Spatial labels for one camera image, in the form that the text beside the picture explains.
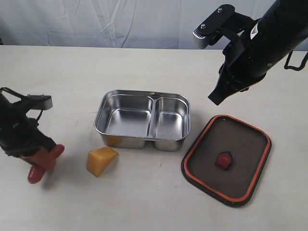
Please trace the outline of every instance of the cheese wedge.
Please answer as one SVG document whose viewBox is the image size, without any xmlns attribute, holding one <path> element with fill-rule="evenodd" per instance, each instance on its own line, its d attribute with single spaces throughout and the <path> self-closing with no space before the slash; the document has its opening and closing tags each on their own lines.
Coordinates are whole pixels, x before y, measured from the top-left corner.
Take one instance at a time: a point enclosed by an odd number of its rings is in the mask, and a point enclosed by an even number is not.
<svg viewBox="0 0 308 231">
<path fill-rule="evenodd" d="M 109 147 L 92 150 L 88 154 L 87 170 L 99 177 L 117 155 L 118 152 Z"/>
</svg>

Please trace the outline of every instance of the stainless steel lunch box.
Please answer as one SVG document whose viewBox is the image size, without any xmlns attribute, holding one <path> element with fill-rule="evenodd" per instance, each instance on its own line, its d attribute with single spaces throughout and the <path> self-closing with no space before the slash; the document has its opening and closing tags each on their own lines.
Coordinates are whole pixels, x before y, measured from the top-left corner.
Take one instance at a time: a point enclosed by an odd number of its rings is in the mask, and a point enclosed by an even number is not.
<svg viewBox="0 0 308 231">
<path fill-rule="evenodd" d="M 176 151 L 190 133 L 190 104 L 179 94 L 114 90 L 104 96 L 94 126 L 109 147 L 140 149 L 153 141 L 158 150 Z"/>
</svg>

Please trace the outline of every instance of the lunch box lid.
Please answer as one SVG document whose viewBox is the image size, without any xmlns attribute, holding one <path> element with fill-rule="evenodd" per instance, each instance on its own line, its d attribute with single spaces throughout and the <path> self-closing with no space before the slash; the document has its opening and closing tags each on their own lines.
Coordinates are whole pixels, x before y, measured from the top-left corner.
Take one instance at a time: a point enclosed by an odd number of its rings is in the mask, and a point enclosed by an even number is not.
<svg viewBox="0 0 308 231">
<path fill-rule="evenodd" d="M 192 185 L 236 207 L 246 204 L 270 153 L 266 133 L 229 115 L 213 117 L 183 158 Z"/>
</svg>

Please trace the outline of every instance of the white table surface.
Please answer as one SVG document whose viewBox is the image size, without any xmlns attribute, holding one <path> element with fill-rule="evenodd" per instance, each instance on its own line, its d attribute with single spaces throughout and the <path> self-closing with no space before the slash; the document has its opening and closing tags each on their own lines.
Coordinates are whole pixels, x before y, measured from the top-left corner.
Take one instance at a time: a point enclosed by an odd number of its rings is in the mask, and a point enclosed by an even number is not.
<svg viewBox="0 0 308 231">
<path fill-rule="evenodd" d="M 296 52 L 292 64 L 299 64 Z M 22 94 L 49 94 L 53 108 L 40 130 L 66 150 L 49 177 L 27 182 L 30 166 L 0 151 L 0 230 L 187 231 L 307 230 L 308 67 L 284 62 L 220 106 L 215 87 L 221 51 L 0 46 L 0 84 Z M 192 130 L 177 152 L 116 149 L 119 158 L 95 178 L 87 154 L 103 147 L 93 121 L 115 89 L 185 95 Z M 230 208 L 192 186 L 181 161 L 212 116 L 229 114 L 264 130 L 273 147 L 251 201 Z"/>
</svg>

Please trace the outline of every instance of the gray backdrop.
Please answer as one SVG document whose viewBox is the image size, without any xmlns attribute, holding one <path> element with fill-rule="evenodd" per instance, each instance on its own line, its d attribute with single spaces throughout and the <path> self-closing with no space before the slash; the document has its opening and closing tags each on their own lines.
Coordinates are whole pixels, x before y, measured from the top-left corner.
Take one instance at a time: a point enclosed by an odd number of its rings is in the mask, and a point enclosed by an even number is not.
<svg viewBox="0 0 308 231">
<path fill-rule="evenodd" d="M 197 49 L 192 31 L 218 6 L 261 17 L 274 0 L 1 0 L 7 45 Z M 209 49 L 222 49 L 222 39 Z M 297 50 L 308 50 L 307 41 Z"/>
</svg>

